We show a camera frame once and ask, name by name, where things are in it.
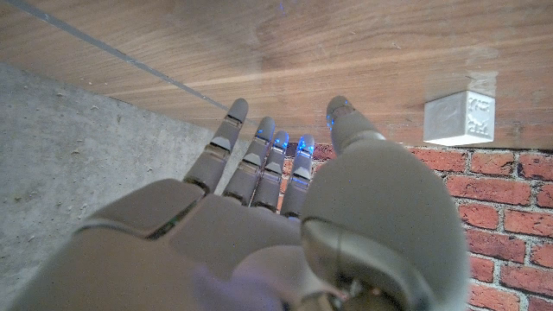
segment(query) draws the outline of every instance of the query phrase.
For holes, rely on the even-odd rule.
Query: gray robotic hand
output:
[[[247,110],[234,102],[184,182],[94,213],[11,309],[465,308],[466,242],[442,181],[343,97],[327,108],[339,156],[311,181],[303,136],[280,214],[288,134],[269,117],[214,195]]]

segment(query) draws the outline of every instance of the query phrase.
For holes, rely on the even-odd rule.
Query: white cube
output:
[[[426,103],[426,143],[457,146],[493,142],[495,98],[464,91]]]

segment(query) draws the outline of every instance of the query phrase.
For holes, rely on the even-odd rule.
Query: gray concrete surface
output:
[[[0,63],[0,310],[87,215],[181,179],[212,135]],[[219,193],[246,148],[237,142]]]

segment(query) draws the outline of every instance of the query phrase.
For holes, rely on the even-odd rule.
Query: robot finger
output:
[[[327,126],[337,155],[361,140],[385,140],[374,125],[343,96],[333,98],[328,104]]]
[[[271,117],[264,117],[242,162],[238,164],[238,168],[226,185],[225,191],[223,191],[224,196],[239,200],[243,206],[249,206],[274,131],[275,120]]]
[[[236,99],[213,139],[184,177],[184,182],[200,186],[206,194],[215,190],[247,113],[248,103],[245,99]]]
[[[286,156],[288,139],[288,133],[283,130],[275,134],[275,139],[269,150],[269,156],[267,156],[267,162],[257,184],[251,206],[265,207],[272,212],[277,211],[278,193],[283,176],[284,157]]]
[[[298,218],[302,212],[305,194],[311,182],[311,162],[315,139],[311,135],[304,135],[297,144],[296,158],[290,172],[290,179],[284,192],[283,207],[280,211],[285,217]]]

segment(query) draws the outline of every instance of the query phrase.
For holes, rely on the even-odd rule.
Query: red brick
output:
[[[284,194],[284,191],[286,191],[286,185],[288,185],[288,178],[283,178],[280,183],[280,194]]]
[[[451,195],[457,197],[521,205],[530,203],[530,185],[522,181],[457,175],[448,177],[447,186]]]
[[[284,176],[290,176],[290,172],[292,171],[292,166],[294,165],[294,159],[293,158],[286,158],[284,160],[283,165],[283,175]]]
[[[520,238],[473,229],[468,229],[466,234],[468,250],[473,253],[524,262],[525,243]]]
[[[553,185],[543,185],[537,193],[537,204],[541,207],[553,207]]]
[[[493,281],[493,261],[491,261],[490,259],[471,256],[470,271],[473,278],[479,281]]]
[[[520,298],[516,294],[479,284],[471,284],[468,303],[494,311],[518,311],[520,308]]]
[[[553,268],[553,244],[533,245],[530,260],[543,267]]]
[[[499,214],[493,206],[483,204],[463,204],[459,206],[459,215],[464,222],[480,228],[498,227]]]
[[[520,155],[518,161],[522,165],[522,176],[553,181],[553,156]]]
[[[528,298],[528,311],[551,311],[553,310],[553,303],[547,302],[537,297]]]
[[[553,238],[553,214],[507,210],[505,230]]]
[[[501,283],[514,289],[553,297],[553,271],[524,266],[501,267]]]
[[[475,173],[492,175],[510,175],[515,156],[508,154],[485,154],[477,152],[473,154],[470,170]]]
[[[331,144],[317,143],[315,150],[313,150],[313,160],[331,160],[336,158],[334,148]]]
[[[410,152],[432,169],[463,172],[467,153],[460,151],[412,148]]]

